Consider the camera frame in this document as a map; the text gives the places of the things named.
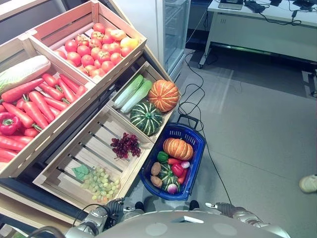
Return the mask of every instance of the green squash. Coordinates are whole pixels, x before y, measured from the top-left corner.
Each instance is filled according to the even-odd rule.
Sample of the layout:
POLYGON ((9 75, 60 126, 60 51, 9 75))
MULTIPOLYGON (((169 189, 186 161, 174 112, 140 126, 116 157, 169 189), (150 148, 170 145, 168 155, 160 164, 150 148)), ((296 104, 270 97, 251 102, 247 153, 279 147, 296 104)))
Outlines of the green squash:
POLYGON ((146 135, 150 136, 158 132, 162 125, 163 117, 153 103, 141 102, 132 108, 130 121, 146 135))
POLYGON ((164 191, 167 191, 167 187, 172 183, 177 185, 177 191, 180 191, 180 184, 179 182, 177 182, 178 177, 173 174, 171 170, 171 165, 169 165, 168 163, 160 165, 160 173, 158 174, 158 177, 163 182, 162 189, 164 191))

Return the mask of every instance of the glass door refrigerator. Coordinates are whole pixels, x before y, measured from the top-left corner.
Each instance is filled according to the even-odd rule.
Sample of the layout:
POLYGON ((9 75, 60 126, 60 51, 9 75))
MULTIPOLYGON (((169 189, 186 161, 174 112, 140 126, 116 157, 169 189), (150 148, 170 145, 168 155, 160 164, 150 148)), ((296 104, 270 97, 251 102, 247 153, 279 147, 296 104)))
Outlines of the glass door refrigerator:
POLYGON ((185 59, 190 0, 114 0, 173 81, 185 59))

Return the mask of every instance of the potato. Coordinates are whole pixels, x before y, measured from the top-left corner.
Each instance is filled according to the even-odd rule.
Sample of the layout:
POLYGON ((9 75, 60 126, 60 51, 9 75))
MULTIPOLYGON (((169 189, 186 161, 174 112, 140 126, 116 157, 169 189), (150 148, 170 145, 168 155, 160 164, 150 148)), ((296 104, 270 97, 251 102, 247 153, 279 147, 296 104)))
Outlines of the potato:
POLYGON ((151 174, 156 176, 158 175, 160 172, 160 163, 159 162, 155 162, 153 165, 152 165, 152 168, 151 168, 151 174))
POLYGON ((155 187, 161 188, 163 185, 162 180, 159 177, 151 176, 151 182, 155 187))

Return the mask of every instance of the basket handle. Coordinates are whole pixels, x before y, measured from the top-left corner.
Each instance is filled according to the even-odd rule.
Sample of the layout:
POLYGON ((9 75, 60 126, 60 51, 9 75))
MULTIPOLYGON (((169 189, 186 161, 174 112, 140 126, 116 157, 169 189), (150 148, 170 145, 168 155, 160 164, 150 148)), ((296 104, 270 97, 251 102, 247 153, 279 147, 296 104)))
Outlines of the basket handle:
POLYGON ((190 120, 193 120, 193 121, 195 122, 195 126, 192 127, 192 126, 190 126, 190 124, 189 124, 189 126, 190 126, 191 128, 193 128, 193 129, 196 130, 196 127, 197 127, 198 122, 199 122, 199 120, 198 120, 197 118, 194 118, 194 117, 191 117, 191 116, 185 115, 185 114, 180 114, 179 117, 178 117, 177 123, 179 123, 179 120, 180 120, 181 118, 187 118, 187 119, 188 119, 188 124, 189 124, 189 119, 190 119, 190 120))

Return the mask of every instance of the wooden produce crate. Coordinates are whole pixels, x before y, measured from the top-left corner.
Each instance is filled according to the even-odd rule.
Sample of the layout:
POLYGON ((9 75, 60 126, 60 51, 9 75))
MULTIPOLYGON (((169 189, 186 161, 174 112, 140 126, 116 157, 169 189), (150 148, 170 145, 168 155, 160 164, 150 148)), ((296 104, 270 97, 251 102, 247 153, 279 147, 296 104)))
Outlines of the wooden produce crate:
POLYGON ((102 78, 99 76, 90 78, 61 58, 66 64, 76 69, 83 77, 96 83, 98 91, 102 92, 142 54, 146 43, 146 38, 142 34, 97 0, 91 0, 75 7, 36 26, 27 33, 31 35, 30 38, 32 41, 41 47, 48 48, 49 51, 59 49, 66 52, 64 48, 65 42, 74 39, 78 34, 90 37, 93 31, 92 27, 96 22, 102 23, 106 28, 121 29, 126 32, 127 36, 139 39, 138 47, 124 57, 119 64, 102 78))
POLYGON ((14 66, 30 57, 44 55, 51 61, 51 67, 47 71, 58 77, 60 73, 66 75, 79 85, 84 85, 87 91, 79 99, 65 109, 49 126, 39 133, 15 158, 9 163, 2 164, 0 178, 18 176, 45 148, 80 115, 96 98, 96 85, 87 78, 73 71, 68 65, 52 52, 33 48, 28 36, 22 34, 0 46, 0 72, 14 66))
POLYGON ((152 141, 153 143, 156 142, 158 136, 160 135, 160 133, 162 132, 162 130, 164 129, 166 123, 168 122, 170 116, 172 115, 174 109, 170 110, 169 112, 166 113, 162 113, 163 114, 163 123, 162 126, 160 127, 159 131, 148 137, 147 135, 145 135, 139 128, 137 128, 135 125, 133 125, 130 122, 130 113, 128 114, 123 114, 120 112, 120 109, 115 109, 113 107, 114 101, 119 97, 119 95, 128 87, 130 81, 135 77, 135 75, 137 74, 141 74, 144 78, 146 78, 147 80, 150 80, 152 83, 155 83, 156 81, 163 79, 165 80, 147 61, 135 72, 135 74, 127 81, 127 83, 121 87, 121 89, 117 92, 117 94, 107 102, 107 105, 109 105, 111 107, 112 110, 115 111, 115 113, 118 114, 118 116, 120 118, 122 118, 122 120, 126 121, 127 123, 130 123, 131 126, 133 126, 136 130, 138 130, 141 134, 143 134, 145 137, 147 137, 150 141, 152 141))
POLYGON ((83 189, 83 182, 76 178, 72 168, 85 165, 91 170, 92 167, 102 166, 106 173, 110 174, 112 181, 120 178, 121 188, 113 198, 124 197, 153 145, 146 136, 105 105, 55 156, 33 183, 82 209, 94 202, 93 193, 83 189), (129 153, 128 159, 116 159, 116 154, 110 146, 111 139, 120 139, 124 132, 137 136, 141 148, 140 157, 132 157, 129 153))

